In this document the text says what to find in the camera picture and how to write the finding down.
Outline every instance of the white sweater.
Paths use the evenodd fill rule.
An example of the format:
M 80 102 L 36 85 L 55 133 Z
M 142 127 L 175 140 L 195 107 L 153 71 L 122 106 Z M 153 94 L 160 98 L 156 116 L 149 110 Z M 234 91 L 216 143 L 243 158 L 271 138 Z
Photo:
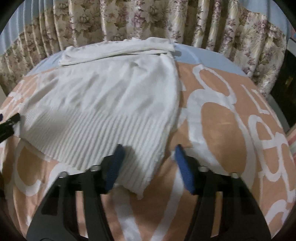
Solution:
M 178 109 L 178 74 L 168 52 L 173 45 L 157 40 L 66 49 L 60 63 L 74 65 L 38 75 L 39 89 L 20 110 L 16 134 L 82 171 L 122 144 L 126 159 L 117 183 L 142 195 L 164 156 Z M 111 57 L 118 45 L 130 55 Z

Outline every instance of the metal screw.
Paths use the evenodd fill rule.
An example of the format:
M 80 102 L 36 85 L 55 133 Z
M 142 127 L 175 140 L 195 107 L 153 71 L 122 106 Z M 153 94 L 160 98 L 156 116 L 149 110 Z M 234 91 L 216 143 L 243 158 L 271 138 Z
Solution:
M 91 172 L 96 172 L 101 170 L 101 166 L 100 165 L 94 165 L 91 167 Z
M 231 173 L 231 177 L 232 178 L 235 178 L 235 179 L 238 179 L 239 178 L 239 174 L 236 173 L 236 172 L 233 172 L 233 173 Z
M 208 171 L 209 171 L 209 169 L 208 169 L 207 167 L 205 167 L 205 166 L 201 166 L 201 167 L 199 167 L 198 170 L 199 170 L 200 172 L 208 172 Z
M 67 172 L 61 172 L 60 174 L 59 174 L 59 178 L 65 178 L 65 177 L 67 177 L 68 176 L 68 173 Z

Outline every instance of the floral curtain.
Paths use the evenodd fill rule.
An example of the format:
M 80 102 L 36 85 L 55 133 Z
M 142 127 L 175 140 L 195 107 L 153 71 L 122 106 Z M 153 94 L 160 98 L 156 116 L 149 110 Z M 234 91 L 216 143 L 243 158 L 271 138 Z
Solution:
M 266 16 L 236 0 L 52 0 L 0 56 L 8 94 L 42 59 L 103 40 L 150 36 L 216 51 L 236 63 L 267 95 L 278 75 L 286 37 Z

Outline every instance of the mattress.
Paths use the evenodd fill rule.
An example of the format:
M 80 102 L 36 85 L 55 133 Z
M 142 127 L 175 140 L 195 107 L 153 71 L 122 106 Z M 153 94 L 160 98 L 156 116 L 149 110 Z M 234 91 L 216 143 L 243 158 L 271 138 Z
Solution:
M 177 144 L 217 173 L 241 173 L 275 235 L 294 205 L 296 183 L 295 165 L 278 118 L 252 81 L 230 60 L 209 50 L 181 44 L 175 48 L 181 83 L 178 123 L 163 163 L 142 199 L 120 186 L 101 196 L 114 239 L 184 239 L 197 197 L 184 189 L 174 161 Z M 58 67 L 60 56 L 61 52 L 43 60 L 23 78 L 1 107 L 4 119 L 34 93 L 39 72 Z M 201 96 L 207 96 L 200 94 L 203 91 L 213 98 L 203 102 Z M 9 214 L 25 235 L 57 175 L 79 171 L 17 137 L 0 144 L 0 157 Z M 212 235 L 218 232 L 219 200 L 221 196 Z M 80 234 L 87 237 L 81 192 L 77 193 L 77 212 Z

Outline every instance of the blue rubber tip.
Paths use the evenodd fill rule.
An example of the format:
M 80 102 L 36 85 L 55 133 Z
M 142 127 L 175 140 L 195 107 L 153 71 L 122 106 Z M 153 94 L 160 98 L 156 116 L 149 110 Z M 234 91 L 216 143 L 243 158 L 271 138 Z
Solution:
M 109 192 L 118 177 L 118 173 L 120 170 L 120 167 L 122 165 L 122 162 L 124 160 L 125 151 L 122 145 L 118 145 L 115 149 L 115 152 L 113 153 L 113 159 L 111 161 L 111 165 L 108 169 L 107 176 L 106 176 L 106 186 L 105 189 L 107 192 Z
M 186 154 L 181 145 L 177 145 L 175 148 L 175 160 L 178 163 L 186 190 L 188 190 L 191 194 L 194 194 L 194 175 L 190 170 L 190 167 L 186 160 Z

